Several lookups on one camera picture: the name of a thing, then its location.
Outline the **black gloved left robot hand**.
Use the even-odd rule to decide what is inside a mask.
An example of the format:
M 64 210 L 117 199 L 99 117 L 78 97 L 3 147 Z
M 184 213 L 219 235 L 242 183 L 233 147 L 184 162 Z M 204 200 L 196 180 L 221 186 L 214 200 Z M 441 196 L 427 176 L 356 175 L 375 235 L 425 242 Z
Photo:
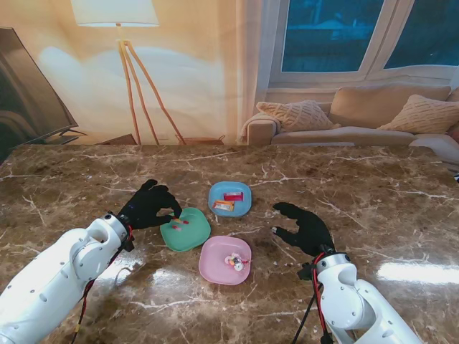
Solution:
M 182 213 L 167 186 L 148 179 L 116 215 L 132 229 L 147 229 L 167 224 Z

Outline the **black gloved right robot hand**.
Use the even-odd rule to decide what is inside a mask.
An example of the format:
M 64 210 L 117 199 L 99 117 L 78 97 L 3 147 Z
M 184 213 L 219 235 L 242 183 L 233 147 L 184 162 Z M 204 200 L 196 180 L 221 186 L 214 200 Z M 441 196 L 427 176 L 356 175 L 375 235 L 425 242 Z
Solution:
M 286 244 L 297 247 L 312 257 L 336 251 L 326 224 L 313 212 L 286 202 L 276 203 L 273 208 L 283 216 L 295 220 L 298 226 L 296 233 L 279 226 L 272 228 L 274 235 L 280 237 Z

